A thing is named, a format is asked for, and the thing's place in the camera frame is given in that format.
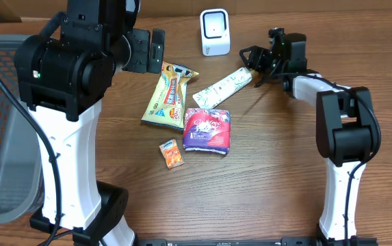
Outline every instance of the purple package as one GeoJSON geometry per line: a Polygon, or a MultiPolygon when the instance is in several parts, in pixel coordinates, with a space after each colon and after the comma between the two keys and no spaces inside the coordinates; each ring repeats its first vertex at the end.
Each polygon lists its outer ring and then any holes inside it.
{"type": "Polygon", "coordinates": [[[185,151],[227,154],[231,147],[231,114],[221,109],[187,109],[183,129],[185,151]]]}

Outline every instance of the snack bag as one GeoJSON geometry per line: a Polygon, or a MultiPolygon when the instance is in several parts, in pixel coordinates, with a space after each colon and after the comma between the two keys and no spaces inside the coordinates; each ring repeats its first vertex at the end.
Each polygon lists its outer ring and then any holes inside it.
{"type": "Polygon", "coordinates": [[[221,109],[187,109],[183,131],[185,151],[228,154],[231,147],[231,114],[221,109]]]}
{"type": "Polygon", "coordinates": [[[159,149],[166,159],[168,169],[172,169],[173,167],[177,167],[185,163],[182,159],[181,152],[177,147],[175,139],[171,139],[170,141],[164,143],[159,147],[159,149]]]}
{"type": "Polygon", "coordinates": [[[197,75],[184,66],[163,62],[161,77],[141,121],[183,130],[187,82],[197,75]]]}

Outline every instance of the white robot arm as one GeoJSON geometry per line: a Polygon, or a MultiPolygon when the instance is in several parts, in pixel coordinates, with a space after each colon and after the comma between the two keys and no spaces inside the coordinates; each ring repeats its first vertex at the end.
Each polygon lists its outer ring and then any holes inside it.
{"type": "Polygon", "coordinates": [[[369,90],[335,85],[308,70],[305,35],[274,28],[269,37],[270,49],[252,46],[241,50],[240,56],[247,67],[265,74],[255,87],[281,79],[288,95],[316,108],[316,144],[326,163],[325,204],[317,240],[331,246],[377,245],[376,240],[357,238],[354,223],[361,175],[380,147],[369,90]],[[343,123],[342,118],[356,120],[343,123]]]}
{"type": "Polygon", "coordinates": [[[124,218],[127,191],[96,180],[95,134],[115,73],[161,72],[164,48],[158,47],[165,46],[165,31],[134,29],[139,9],[140,0],[69,0],[66,13],[16,52],[21,100],[56,155],[50,164],[48,144],[40,139],[45,199],[30,226],[51,233],[47,245],[59,227],[72,230],[76,245],[135,241],[124,218]],[[56,40],[51,35],[59,26],[56,40]]]}
{"type": "MultiPolygon", "coordinates": [[[[320,74],[309,74],[321,78],[320,74]]],[[[334,88],[333,86],[310,77],[298,76],[293,80],[292,96],[298,100],[303,100],[311,106],[316,106],[317,93],[333,91],[343,92],[334,88]]],[[[341,115],[341,118],[347,117],[346,114],[341,115]]],[[[348,190],[348,182],[350,179],[350,172],[360,164],[360,161],[348,161],[337,167],[329,158],[325,158],[326,163],[326,191],[325,191],[325,205],[322,216],[319,220],[319,226],[326,238],[333,238],[336,241],[343,240],[344,222],[345,222],[345,200],[346,191],[348,190]]],[[[355,180],[352,181],[351,196],[349,201],[349,224],[348,237],[356,236],[356,228],[354,222],[356,200],[358,193],[358,186],[360,185],[361,174],[366,165],[363,165],[355,173],[355,180]]]]}

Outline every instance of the wooden table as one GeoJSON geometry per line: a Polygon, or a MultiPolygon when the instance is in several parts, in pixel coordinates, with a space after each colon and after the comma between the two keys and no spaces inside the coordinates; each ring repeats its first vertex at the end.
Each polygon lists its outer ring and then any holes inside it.
{"type": "MultiPolygon", "coordinates": [[[[269,46],[267,31],[305,33],[309,68],[331,81],[370,89],[382,147],[362,177],[356,210],[359,236],[392,245],[392,11],[231,16],[229,55],[203,57],[198,17],[143,18],[136,27],[166,31],[165,60],[200,73],[191,95],[242,66],[238,51],[269,46]]],[[[0,33],[37,33],[42,23],[0,24],[0,33]]],[[[252,86],[222,103],[233,115],[227,156],[189,152],[169,171],[159,145],[182,133],[140,124],[157,74],[115,77],[97,129],[99,180],[129,190],[125,213],[141,238],[265,239],[310,236],[324,205],[325,165],[315,144],[315,110],[279,86],[252,86]]],[[[29,215],[0,225],[0,245],[36,245],[29,215]]],[[[54,245],[71,245],[70,237],[54,245]]]]}

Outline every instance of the small orange packet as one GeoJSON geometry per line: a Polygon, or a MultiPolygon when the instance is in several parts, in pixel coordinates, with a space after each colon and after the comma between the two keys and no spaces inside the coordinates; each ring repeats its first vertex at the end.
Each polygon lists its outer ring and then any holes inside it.
{"type": "Polygon", "coordinates": [[[177,142],[175,139],[171,139],[170,141],[164,143],[159,147],[159,149],[166,159],[168,169],[172,169],[173,167],[177,167],[185,163],[181,156],[181,152],[177,147],[177,142]]]}

